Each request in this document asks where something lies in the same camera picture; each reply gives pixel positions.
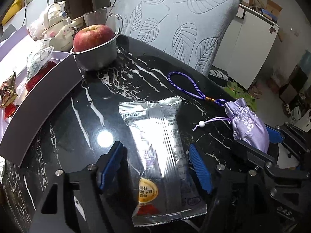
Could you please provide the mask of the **lavender satin drawstring pouch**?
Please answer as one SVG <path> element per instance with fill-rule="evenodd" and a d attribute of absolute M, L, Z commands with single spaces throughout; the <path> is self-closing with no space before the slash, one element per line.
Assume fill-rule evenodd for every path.
<path fill-rule="evenodd" d="M 191 93 L 183 88 L 177 86 L 171 79 L 174 75 L 181 75 L 186 77 L 194 86 L 197 91 L 196 94 Z M 204 128 L 206 124 L 216 121 L 225 121 L 232 124 L 233 138 L 234 140 L 241 140 L 246 142 L 250 146 L 258 149 L 263 153 L 268 152 L 270 139 L 268 130 L 264 122 L 247 106 L 244 98 L 239 98 L 233 101 L 226 101 L 225 99 L 214 99 L 207 97 L 195 83 L 195 81 L 188 75 L 182 72 L 170 72 L 167 75 L 167 79 L 170 84 L 183 93 L 195 97 L 197 99 L 211 101 L 218 106 L 225 108 L 226 117 L 214 117 L 206 121 L 199 121 L 197 125 L 192 129 L 196 131 L 198 128 Z"/>

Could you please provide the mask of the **silver foil snack packet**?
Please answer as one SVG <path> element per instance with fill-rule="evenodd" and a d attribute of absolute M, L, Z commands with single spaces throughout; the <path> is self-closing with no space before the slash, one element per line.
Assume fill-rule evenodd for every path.
<path fill-rule="evenodd" d="M 138 205 L 132 221 L 147 227 L 185 220 L 207 212 L 188 170 L 176 117 L 180 97 L 146 102 L 123 102 L 119 114 L 129 127 L 138 163 L 128 165 L 139 174 L 135 184 Z"/>

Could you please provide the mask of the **dark red knitted ball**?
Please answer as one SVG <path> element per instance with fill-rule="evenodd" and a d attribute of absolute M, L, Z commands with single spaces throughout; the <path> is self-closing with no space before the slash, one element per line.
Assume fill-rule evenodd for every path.
<path fill-rule="evenodd" d="M 39 72 L 25 84 L 27 92 L 29 93 L 34 86 L 55 66 L 56 63 L 54 61 L 48 61 L 46 66 L 42 67 Z"/>

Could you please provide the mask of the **red gold snack bag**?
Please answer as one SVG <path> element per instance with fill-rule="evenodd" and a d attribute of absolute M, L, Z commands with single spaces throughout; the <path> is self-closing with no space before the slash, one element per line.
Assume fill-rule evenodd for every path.
<path fill-rule="evenodd" d="M 1 85 L 1 108 L 7 107 L 9 104 L 13 103 L 17 97 L 15 89 L 16 72 L 2 83 Z"/>

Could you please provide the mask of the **red cartoon snack packet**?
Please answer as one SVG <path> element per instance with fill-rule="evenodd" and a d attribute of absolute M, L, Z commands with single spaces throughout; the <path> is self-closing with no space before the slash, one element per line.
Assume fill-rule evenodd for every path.
<path fill-rule="evenodd" d="M 7 105 L 5 107 L 4 119 L 8 119 L 8 118 L 12 117 L 14 115 L 16 109 L 17 109 L 17 106 L 14 105 L 13 103 L 10 103 L 9 105 Z"/>

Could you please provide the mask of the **green frog slippers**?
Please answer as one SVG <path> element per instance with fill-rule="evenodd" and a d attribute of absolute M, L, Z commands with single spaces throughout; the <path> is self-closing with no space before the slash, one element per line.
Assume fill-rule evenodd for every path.
<path fill-rule="evenodd" d="M 246 101 L 247 106 L 252 111 L 257 111 L 255 97 L 250 95 L 248 92 L 244 92 L 244 90 L 240 88 L 236 82 L 227 81 L 227 86 L 224 87 L 224 91 L 227 92 L 234 99 L 243 98 Z"/>

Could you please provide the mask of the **white cabinet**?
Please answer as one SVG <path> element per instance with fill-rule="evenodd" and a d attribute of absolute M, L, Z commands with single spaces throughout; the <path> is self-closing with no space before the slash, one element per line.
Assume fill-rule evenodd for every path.
<path fill-rule="evenodd" d="M 279 26 L 249 7 L 239 10 L 228 26 L 213 66 L 248 89 L 261 70 L 277 37 Z"/>

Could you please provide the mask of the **open lavender gift box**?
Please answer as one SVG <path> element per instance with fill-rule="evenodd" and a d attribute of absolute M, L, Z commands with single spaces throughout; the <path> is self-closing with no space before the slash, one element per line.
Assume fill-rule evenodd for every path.
<path fill-rule="evenodd" d="M 26 94 L 12 118 L 1 112 L 1 156 L 20 166 L 34 137 L 62 99 L 82 80 L 74 57 L 52 52 L 56 65 Z"/>

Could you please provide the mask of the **small metal bowl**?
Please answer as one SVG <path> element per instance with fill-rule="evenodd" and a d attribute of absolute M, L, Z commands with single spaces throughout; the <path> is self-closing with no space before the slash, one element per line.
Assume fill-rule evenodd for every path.
<path fill-rule="evenodd" d="M 83 71 L 91 71 L 100 70 L 110 65 L 117 57 L 116 39 L 118 36 L 118 33 L 114 33 L 111 40 L 89 50 L 74 52 L 72 48 L 70 53 L 73 55 L 78 68 Z"/>

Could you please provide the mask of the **red apple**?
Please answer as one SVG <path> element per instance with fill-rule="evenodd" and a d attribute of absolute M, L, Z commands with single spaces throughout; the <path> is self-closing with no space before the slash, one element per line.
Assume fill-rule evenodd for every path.
<path fill-rule="evenodd" d="M 107 25 L 91 25 L 80 30 L 73 40 L 74 52 L 83 52 L 104 44 L 115 36 L 114 31 Z"/>

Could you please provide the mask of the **white cartoon kettle bottle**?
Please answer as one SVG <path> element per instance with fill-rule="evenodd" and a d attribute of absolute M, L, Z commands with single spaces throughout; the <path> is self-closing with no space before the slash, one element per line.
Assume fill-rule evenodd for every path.
<path fill-rule="evenodd" d="M 44 40 L 49 40 L 48 45 L 54 47 L 55 51 L 69 52 L 73 46 L 74 30 L 60 3 L 47 7 L 43 13 L 43 25 L 42 36 Z"/>

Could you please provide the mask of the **clear plastic bag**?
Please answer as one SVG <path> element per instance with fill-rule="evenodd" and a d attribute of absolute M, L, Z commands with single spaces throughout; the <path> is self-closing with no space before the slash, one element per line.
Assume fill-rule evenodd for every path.
<path fill-rule="evenodd" d="M 35 41 L 38 41 L 40 39 L 43 39 L 42 33 L 45 30 L 44 20 L 42 18 L 38 18 L 32 23 L 30 23 L 28 31 L 29 35 L 34 39 Z"/>

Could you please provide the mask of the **white mini fridge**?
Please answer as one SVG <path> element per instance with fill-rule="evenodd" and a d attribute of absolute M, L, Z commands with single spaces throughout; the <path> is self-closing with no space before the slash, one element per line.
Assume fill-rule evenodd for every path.
<path fill-rule="evenodd" d="M 54 0 L 33 0 L 27 7 L 23 7 L 19 12 L 17 12 L 4 26 L 3 31 L 13 25 L 15 29 L 19 29 L 23 25 L 29 27 L 30 23 L 39 18 L 41 12 L 45 10 L 46 7 L 53 4 Z"/>

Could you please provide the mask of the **yellow pot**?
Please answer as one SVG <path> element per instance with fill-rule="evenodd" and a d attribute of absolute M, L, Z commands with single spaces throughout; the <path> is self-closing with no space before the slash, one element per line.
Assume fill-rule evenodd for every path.
<path fill-rule="evenodd" d="M 11 7 L 8 9 L 4 18 L 2 19 L 1 25 L 4 26 L 18 11 L 22 9 L 22 0 L 15 0 Z"/>

